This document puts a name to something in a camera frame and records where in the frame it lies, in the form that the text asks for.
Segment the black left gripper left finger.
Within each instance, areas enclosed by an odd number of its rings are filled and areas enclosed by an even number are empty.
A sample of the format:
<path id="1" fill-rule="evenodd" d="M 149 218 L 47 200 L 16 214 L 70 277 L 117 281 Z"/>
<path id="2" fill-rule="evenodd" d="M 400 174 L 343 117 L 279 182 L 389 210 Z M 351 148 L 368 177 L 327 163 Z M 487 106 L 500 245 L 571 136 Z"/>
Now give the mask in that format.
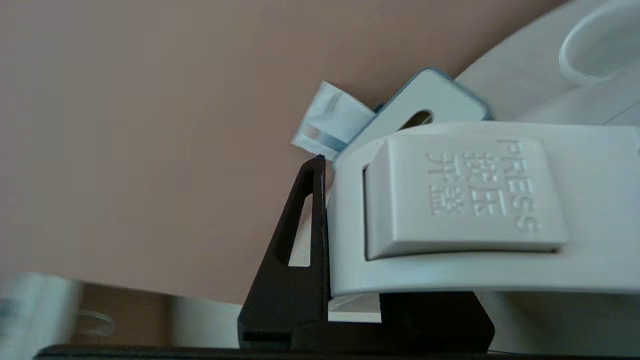
<path id="1" fill-rule="evenodd" d="M 306 198 L 311 197 L 310 264 L 290 266 Z M 295 330 L 329 317 L 326 159 L 302 164 L 237 319 L 242 349 L 287 350 Z"/>

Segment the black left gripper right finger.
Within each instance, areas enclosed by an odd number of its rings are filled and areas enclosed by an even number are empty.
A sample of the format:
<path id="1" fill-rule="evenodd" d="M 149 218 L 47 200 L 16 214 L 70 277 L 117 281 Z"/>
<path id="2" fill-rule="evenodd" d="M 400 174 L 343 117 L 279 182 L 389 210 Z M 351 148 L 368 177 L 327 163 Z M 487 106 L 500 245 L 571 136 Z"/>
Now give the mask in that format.
<path id="1" fill-rule="evenodd" d="M 399 350 L 486 351 L 495 326 L 472 291 L 379 296 L 382 329 Z"/>

